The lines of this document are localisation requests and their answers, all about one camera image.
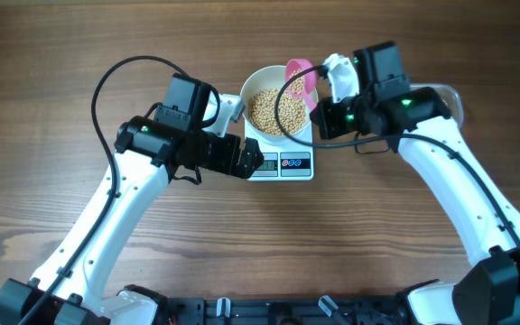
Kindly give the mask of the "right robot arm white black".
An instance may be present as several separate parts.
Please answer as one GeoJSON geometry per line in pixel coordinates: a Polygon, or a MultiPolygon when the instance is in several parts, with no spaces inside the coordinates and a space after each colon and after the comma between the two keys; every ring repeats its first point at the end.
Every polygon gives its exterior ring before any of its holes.
{"type": "Polygon", "coordinates": [[[393,42],[330,55],[317,70],[331,94],[311,112],[335,147],[384,141],[427,184],[455,227],[470,263],[457,283],[431,282],[404,297],[418,324],[520,324],[520,212],[480,165],[449,104],[412,86],[393,42]]]}

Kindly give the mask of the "pink plastic measuring scoop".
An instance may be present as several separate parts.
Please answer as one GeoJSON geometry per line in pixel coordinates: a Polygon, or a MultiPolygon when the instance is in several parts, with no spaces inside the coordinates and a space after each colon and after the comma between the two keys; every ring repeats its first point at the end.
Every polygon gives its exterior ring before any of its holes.
{"type": "MultiPolygon", "coordinates": [[[[285,81],[312,67],[306,59],[290,59],[285,66],[285,81]]],[[[317,73],[307,72],[290,84],[287,92],[294,98],[301,98],[311,112],[318,102],[316,91],[317,73]]]]}

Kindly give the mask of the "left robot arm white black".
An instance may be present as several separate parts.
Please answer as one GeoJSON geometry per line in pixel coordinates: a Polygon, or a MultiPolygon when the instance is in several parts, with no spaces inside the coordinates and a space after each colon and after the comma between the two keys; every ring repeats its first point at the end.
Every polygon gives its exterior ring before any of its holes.
{"type": "Polygon", "coordinates": [[[140,218],[174,181],[179,167],[248,179],[264,162],[256,140],[230,135],[242,106],[209,84],[176,73],[155,116],[123,123],[107,151],[104,180],[69,234],[29,282],[0,289],[2,324],[156,324],[165,296],[126,286],[103,294],[117,258],[140,218]],[[227,118],[220,117],[226,111],[227,118]]]}

